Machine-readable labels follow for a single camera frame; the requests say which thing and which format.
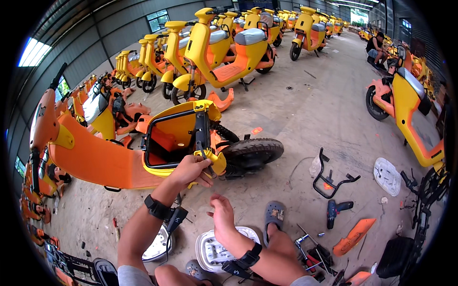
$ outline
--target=skylight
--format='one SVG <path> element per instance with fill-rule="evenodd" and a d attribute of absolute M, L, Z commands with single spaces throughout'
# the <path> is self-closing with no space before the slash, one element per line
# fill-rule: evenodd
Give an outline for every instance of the skylight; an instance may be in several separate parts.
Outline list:
<path fill-rule="evenodd" d="M 45 45 L 34 38 L 29 38 L 17 66 L 37 66 L 49 50 L 51 50 L 51 46 Z"/>

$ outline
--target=hand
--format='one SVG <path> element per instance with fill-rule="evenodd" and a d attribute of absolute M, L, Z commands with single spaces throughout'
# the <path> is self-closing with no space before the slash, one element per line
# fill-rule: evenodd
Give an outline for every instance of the hand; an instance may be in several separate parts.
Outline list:
<path fill-rule="evenodd" d="M 233 235 L 239 234 L 234 226 L 234 210 L 229 200 L 220 194 L 212 194 L 210 206 L 215 209 L 214 212 L 207 212 L 215 223 L 215 238 L 224 245 L 224 242 L 231 240 Z"/>
<path fill-rule="evenodd" d="M 204 160 L 202 156 L 187 155 L 181 160 L 175 170 L 166 178 L 178 185 L 181 189 L 185 189 L 190 183 L 196 182 L 204 187 L 210 188 L 213 186 L 213 181 L 205 173 L 204 169 L 212 165 L 210 159 Z"/>

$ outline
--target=knee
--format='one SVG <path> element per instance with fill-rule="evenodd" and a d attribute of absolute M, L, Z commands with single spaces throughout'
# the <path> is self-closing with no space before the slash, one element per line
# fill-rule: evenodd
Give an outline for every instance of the knee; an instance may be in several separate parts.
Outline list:
<path fill-rule="evenodd" d="M 162 265 L 154 270 L 154 275 L 157 279 L 160 279 L 161 277 L 173 277 L 174 275 L 177 275 L 177 273 L 179 273 L 179 271 L 173 265 Z"/>

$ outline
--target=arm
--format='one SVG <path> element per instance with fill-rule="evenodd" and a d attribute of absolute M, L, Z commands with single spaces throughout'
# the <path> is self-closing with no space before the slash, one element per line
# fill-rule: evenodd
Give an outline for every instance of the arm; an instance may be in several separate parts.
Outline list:
<path fill-rule="evenodd" d="M 212 180 L 203 172 L 211 163 L 210 159 L 203 160 L 201 156 L 185 156 L 177 168 L 151 193 L 151 197 L 171 207 L 178 193 L 189 183 L 197 182 L 204 187 L 211 187 Z M 122 231 L 118 243 L 118 267 L 130 265 L 148 274 L 142 255 L 153 243 L 162 222 L 150 215 L 148 208 L 142 203 Z"/>
<path fill-rule="evenodd" d="M 210 198 L 210 205 L 215 208 L 213 217 L 215 237 L 232 255 L 240 259 L 247 251 L 252 250 L 255 243 L 242 235 L 234 226 L 234 212 L 229 200 L 218 194 Z M 263 248 L 259 260 L 251 270 L 275 285 L 289 286 L 299 277 L 308 275 L 297 260 L 291 260 L 277 252 Z"/>

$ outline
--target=black wrist mount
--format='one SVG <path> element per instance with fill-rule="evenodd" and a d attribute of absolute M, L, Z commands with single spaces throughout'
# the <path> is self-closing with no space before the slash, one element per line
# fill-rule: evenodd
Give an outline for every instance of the black wrist mount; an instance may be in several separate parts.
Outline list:
<path fill-rule="evenodd" d="M 249 250 L 245 253 L 242 258 L 238 260 L 226 261 L 223 264 L 223 270 L 245 279 L 249 279 L 251 274 L 247 272 L 248 267 L 252 267 L 259 260 L 259 253 L 261 253 L 262 245 L 255 243 L 255 246 L 252 250 Z"/>
<path fill-rule="evenodd" d="M 157 217 L 160 220 L 168 223 L 167 231 L 174 231 L 186 218 L 188 211 L 178 206 L 177 208 L 169 208 L 161 202 L 153 199 L 148 195 L 145 199 L 145 205 L 149 209 L 149 214 Z"/>

